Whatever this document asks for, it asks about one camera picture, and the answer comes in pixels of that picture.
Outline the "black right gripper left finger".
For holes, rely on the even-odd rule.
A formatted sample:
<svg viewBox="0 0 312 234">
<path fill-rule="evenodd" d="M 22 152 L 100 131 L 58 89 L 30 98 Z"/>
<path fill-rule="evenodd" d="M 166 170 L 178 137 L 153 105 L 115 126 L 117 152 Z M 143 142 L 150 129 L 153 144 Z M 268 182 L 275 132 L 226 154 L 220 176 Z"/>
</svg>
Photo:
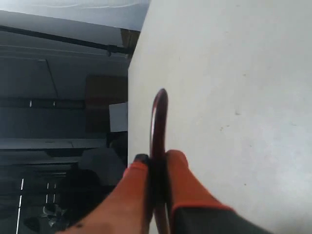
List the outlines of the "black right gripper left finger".
<svg viewBox="0 0 312 234">
<path fill-rule="evenodd" d="M 136 155 L 114 190 L 92 212 L 63 234 L 147 234 L 149 157 Z"/>
</svg>

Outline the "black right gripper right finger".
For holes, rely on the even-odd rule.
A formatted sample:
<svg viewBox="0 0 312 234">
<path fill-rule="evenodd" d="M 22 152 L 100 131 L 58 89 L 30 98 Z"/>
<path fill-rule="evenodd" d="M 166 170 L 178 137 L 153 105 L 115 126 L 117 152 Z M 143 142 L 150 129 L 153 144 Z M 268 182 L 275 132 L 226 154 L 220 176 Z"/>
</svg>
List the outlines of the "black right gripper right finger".
<svg viewBox="0 0 312 234">
<path fill-rule="evenodd" d="M 173 234 L 266 234 L 217 200 L 193 175 L 186 156 L 166 154 L 168 212 Z"/>
</svg>

